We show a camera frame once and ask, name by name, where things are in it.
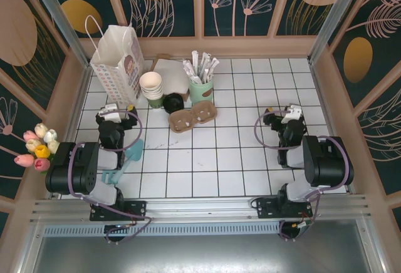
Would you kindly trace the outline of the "mint green straw holder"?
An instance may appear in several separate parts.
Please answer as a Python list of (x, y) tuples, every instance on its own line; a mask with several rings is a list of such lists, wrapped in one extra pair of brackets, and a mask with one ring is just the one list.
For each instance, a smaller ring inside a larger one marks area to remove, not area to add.
[(211, 80), (205, 84), (198, 84), (193, 81), (193, 78), (189, 82), (189, 94), (192, 104), (196, 104), (201, 101), (212, 101), (214, 91), (214, 82)]

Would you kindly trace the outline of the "stack of paper cups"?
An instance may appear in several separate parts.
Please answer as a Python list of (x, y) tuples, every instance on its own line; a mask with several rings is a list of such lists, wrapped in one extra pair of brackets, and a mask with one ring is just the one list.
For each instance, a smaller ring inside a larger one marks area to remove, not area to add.
[(151, 71), (144, 73), (139, 82), (142, 93), (149, 105), (152, 108), (161, 108), (164, 99), (162, 77), (158, 73)]

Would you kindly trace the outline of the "artificial tulip bouquet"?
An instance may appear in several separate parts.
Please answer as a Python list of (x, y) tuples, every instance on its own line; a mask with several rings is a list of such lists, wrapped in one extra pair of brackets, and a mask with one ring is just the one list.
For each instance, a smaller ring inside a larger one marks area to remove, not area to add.
[(40, 174), (46, 175), (60, 145), (57, 132), (44, 123), (38, 123), (33, 131), (24, 132), (23, 139), (28, 152), (17, 155), (14, 158), (15, 164), (24, 168), (33, 167)]

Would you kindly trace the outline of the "aluminium mounting rail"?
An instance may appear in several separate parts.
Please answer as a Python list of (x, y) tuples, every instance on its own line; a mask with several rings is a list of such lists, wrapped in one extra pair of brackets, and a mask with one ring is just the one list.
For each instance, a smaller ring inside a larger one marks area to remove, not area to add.
[[(150, 198), (146, 216), (161, 223), (255, 222), (257, 211), (250, 206), (251, 197), (219, 198)], [(318, 220), (365, 219), (372, 214), (363, 195), (322, 195)], [(31, 223), (88, 223), (90, 205), (79, 199), (37, 200), (29, 214)]]

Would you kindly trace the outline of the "aluminium frame post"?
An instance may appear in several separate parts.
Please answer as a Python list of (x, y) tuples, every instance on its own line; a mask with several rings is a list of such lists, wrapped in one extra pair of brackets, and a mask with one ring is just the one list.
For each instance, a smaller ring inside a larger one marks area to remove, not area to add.
[(348, 9), (352, 0), (336, 0), (325, 19), (311, 51), (308, 55), (308, 63), (313, 66), (322, 51), (324, 50), (329, 38), (334, 33), (335, 28), (340, 23), (341, 18)]
[(75, 30), (72, 28), (69, 23), (64, 11), (62, 10), (60, 3), (58, 0), (42, 0), (55, 20), (55, 23), (58, 25), (60, 31), (63, 36), (67, 40), (70, 48), (78, 58), (78, 61), (85, 67), (89, 67), (88, 57), (85, 53), (85, 50), (80, 43), (78, 36), (76, 35)]

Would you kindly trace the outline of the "teal toy shovel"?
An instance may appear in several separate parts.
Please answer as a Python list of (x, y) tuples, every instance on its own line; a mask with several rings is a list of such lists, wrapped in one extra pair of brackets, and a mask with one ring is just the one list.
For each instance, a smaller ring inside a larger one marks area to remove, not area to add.
[(142, 139), (139, 139), (134, 145), (132, 145), (130, 148), (126, 149), (123, 152), (124, 163), (122, 165), (122, 168), (116, 170), (114, 173), (109, 175), (108, 181), (110, 184), (116, 185), (119, 179), (122, 177), (122, 175), (127, 171), (129, 165), (132, 162), (138, 162), (139, 160), (141, 160), (143, 147), (144, 147), (144, 142)]

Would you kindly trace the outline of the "brown cardboard cup carrier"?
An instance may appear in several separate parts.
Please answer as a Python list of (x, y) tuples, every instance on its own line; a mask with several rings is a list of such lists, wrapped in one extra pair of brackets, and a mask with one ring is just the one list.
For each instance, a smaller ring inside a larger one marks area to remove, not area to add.
[(179, 110), (169, 115), (169, 127), (174, 133), (193, 129), (196, 124), (205, 124), (217, 117), (217, 108), (211, 101), (200, 101), (190, 110)]

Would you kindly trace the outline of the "black plastic cup lid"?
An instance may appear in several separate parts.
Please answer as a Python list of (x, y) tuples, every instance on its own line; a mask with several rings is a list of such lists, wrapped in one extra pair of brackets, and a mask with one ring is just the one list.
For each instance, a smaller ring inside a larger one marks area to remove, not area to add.
[(168, 114), (171, 114), (173, 112), (184, 109), (184, 100), (180, 94), (171, 93), (164, 97), (162, 105), (163, 105), (164, 110)]

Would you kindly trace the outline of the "white printed paper bag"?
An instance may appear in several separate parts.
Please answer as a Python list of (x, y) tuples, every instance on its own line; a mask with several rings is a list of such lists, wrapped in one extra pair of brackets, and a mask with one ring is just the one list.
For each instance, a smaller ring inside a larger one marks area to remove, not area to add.
[(135, 106), (140, 96), (139, 79), (145, 60), (134, 28), (131, 25), (109, 25), (93, 43), (95, 52), (90, 65), (112, 103), (120, 108)]

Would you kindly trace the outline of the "grey metal panel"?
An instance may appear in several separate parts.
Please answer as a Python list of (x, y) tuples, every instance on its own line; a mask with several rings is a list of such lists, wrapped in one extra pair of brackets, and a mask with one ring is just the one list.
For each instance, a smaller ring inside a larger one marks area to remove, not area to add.
[(297, 240), (276, 234), (102, 237), (29, 232), (18, 273), (390, 273), (364, 222), (318, 222)]

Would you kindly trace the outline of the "teal toy rake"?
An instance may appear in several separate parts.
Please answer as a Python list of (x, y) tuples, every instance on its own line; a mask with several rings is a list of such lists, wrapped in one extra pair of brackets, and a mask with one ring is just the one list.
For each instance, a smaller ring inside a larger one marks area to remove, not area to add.
[(107, 184), (116, 185), (118, 183), (117, 170), (103, 170), (102, 171), (102, 182)]

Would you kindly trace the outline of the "brown cardboard box white top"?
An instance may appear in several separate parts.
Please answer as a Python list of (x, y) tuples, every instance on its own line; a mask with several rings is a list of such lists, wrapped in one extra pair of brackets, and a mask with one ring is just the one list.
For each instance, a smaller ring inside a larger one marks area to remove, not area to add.
[(186, 102), (189, 98), (189, 79), (180, 60), (172, 59), (168, 54), (158, 54), (151, 66), (151, 71), (162, 78), (164, 95), (179, 94)]

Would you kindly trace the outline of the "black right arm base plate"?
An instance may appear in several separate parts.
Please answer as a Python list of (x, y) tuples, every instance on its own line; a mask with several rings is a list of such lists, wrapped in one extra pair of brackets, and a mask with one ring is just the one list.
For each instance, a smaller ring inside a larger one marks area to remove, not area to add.
[(295, 219), (303, 216), (312, 218), (313, 211), (308, 202), (280, 202), (277, 197), (256, 199), (256, 211), (259, 219)]

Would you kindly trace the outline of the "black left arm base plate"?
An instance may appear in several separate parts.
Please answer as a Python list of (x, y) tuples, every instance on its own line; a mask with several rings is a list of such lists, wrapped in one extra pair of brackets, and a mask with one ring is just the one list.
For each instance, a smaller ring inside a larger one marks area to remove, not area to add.
[[(125, 201), (120, 205), (111, 205), (110, 208), (140, 217), (139, 219), (134, 220), (144, 220), (144, 216), (146, 215), (147, 203), (146, 201)], [(91, 222), (118, 222), (132, 220), (132, 218), (127, 217), (126, 215), (117, 214), (110, 210), (104, 209), (103, 207), (91, 205), (89, 220)]]

